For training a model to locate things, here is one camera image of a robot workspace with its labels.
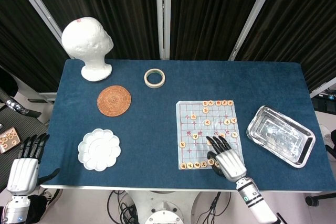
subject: metal pole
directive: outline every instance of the metal pole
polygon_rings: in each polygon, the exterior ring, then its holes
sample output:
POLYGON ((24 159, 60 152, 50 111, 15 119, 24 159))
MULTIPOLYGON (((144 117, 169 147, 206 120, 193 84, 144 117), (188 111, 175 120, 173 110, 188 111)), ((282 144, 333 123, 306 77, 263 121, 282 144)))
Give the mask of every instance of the metal pole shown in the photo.
POLYGON ((230 54, 229 60, 235 60, 241 46, 243 45, 248 33, 250 32, 252 25, 254 24, 256 18, 258 17, 258 14, 261 10, 261 8, 263 7, 264 3, 266 0, 256 0, 254 3, 254 6, 250 12, 250 14, 248 15, 248 18, 245 22, 245 25, 242 29, 242 31, 240 32, 240 35, 238 37, 238 40, 236 42, 236 45, 233 49, 233 51, 230 54))
POLYGON ((319 93, 321 93, 323 90, 326 90, 327 88, 333 86, 334 84, 336 84, 336 77, 331 79, 330 81, 322 84, 321 86, 319 86, 317 89, 313 90, 310 93, 310 98, 313 98, 315 95, 318 95, 319 93))
POLYGON ((62 31, 59 28, 59 26, 56 24, 55 20, 51 16, 50 12, 48 11, 47 7, 44 5, 42 0, 29 0, 31 5, 34 7, 34 9, 37 11, 38 15, 42 18, 44 23, 47 25, 47 27, 50 29, 52 34, 55 36, 55 38, 58 40, 58 42, 62 46, 62 31))
POLYGON ((164 0, 164 59, 170 58, 170 18, 171 18, 171 1, 164 0))
POLYGON ((156 0, 156 10, 158 12, 157 32, 159 34, 159 52, 160 59, 164 60, 164 48, 163 48, 163 0, 156 0))

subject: blue tablecloth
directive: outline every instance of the blue tablecloth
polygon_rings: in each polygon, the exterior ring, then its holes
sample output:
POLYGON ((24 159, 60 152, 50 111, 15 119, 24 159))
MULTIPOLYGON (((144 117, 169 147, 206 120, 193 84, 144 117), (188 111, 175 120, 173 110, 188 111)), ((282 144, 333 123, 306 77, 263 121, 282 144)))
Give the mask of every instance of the blue tablecloth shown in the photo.
POLYGON ((61 171, 47 185, 131 188, 234 189, 211 169, 179 170, 175 105, 187 100, 234 100, 247 175, 261 190, 335 190, 318 122, 297 63, 231 61, 109 60, 112 75, 99 82, 81 76, 83 62, 65 64, 51 117, 40 175, 61 171), (162 69, 166 83, 148 88, 144 73, 162 69), (110 118, 97 108, 106 87, 124 86, 132 95, 125 114, 110 118), (246 136, 256 111, 268 105, 306 126, 316 143, 304 168, 296 169, 246 136), (117 163, 86 170, 77 146, 96 128, 120 138, 117 163))

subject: xiangqi board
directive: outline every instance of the xiangqi board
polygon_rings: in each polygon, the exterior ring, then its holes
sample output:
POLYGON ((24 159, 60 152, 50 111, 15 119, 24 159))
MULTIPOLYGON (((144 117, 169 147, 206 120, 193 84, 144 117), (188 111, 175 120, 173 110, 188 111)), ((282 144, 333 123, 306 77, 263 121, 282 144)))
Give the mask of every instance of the xiangqi board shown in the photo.
POLYGON ((224 137, 244 162, 232 100, 179 101, 176 119, 179 169, 211 168, 213 160, 206 155, 214 150, 206 136, 224 137))

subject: woven coaster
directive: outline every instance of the woven coaster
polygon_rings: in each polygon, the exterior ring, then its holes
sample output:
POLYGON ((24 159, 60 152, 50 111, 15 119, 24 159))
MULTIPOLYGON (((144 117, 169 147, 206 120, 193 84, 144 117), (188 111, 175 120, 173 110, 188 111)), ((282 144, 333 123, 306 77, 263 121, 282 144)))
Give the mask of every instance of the woven coaster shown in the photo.
POLYGON ((99 111, 107 116, 118 116, 131 105, 131 94, 122 86, 109 86, 100 92, 97 99, 99 111))

